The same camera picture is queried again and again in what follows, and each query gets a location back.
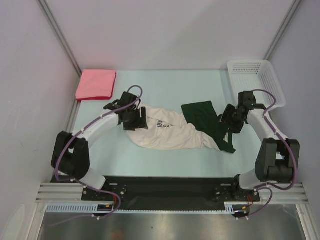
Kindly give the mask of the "white and dark green t-shirt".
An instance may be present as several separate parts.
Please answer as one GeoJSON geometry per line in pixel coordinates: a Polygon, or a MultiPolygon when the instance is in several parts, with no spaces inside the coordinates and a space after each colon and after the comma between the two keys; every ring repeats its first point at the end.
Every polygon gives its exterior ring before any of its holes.
{"type": "Polygon", "coordinates": [[[153,150],[215,149],[236,152],[227,124],[211,101],[184,104],[182,113],[143,104],[148,129],[128,131],[129,139],[139,147],[153,150]]]}

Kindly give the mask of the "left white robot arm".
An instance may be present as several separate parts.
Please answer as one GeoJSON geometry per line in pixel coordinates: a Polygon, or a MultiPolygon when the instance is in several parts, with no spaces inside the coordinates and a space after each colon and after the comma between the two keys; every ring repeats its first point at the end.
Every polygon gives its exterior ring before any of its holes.
{"type": "Polygon", "coordinates": [[[51,166],[55,178],[59,173],[93,188],[100,200],[110,196],[111,188],[106,178],[91,167],[90,148],[107,131],[123,126],[125,131],[147,129],[146,108],[140,106],[142,95],[123,92],[120,99],[108,103],[90,123],[74,132],[61,131],[55,141],[51,166]]]}

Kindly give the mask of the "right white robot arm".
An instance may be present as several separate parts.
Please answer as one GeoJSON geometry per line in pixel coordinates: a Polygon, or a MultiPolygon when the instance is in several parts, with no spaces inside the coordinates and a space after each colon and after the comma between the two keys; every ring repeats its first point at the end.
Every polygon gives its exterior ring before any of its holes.
{"type": "Polygon", "coordinates": [[[238,94],[238,105],[228,104],[220,118],[230,135],[239,134],[244,125],[250,125],[261,142],[254,168],[237,175],[237,184],[230,188],[237,201],[247,197],[249,190],[271,186],[287,191],[297,181],[300,143],[287,137],[272,121],[269,111],[275,104],[273,101],[265,106],[257,102],[254,90],[242,91],[238,94]]]}

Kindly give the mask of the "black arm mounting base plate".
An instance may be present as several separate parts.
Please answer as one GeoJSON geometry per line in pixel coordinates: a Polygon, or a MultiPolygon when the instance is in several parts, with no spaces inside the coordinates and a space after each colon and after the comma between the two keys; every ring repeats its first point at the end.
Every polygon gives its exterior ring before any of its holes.
{"type": "Polygon", "coordinates": [[[219,211],[226,202],[258,203],[265,189],[288,191],[289,184],[240,187],[239,178],[108,177],[100,191],[85,187],[85,202],[115,202],[123,211],[219,211]]]}

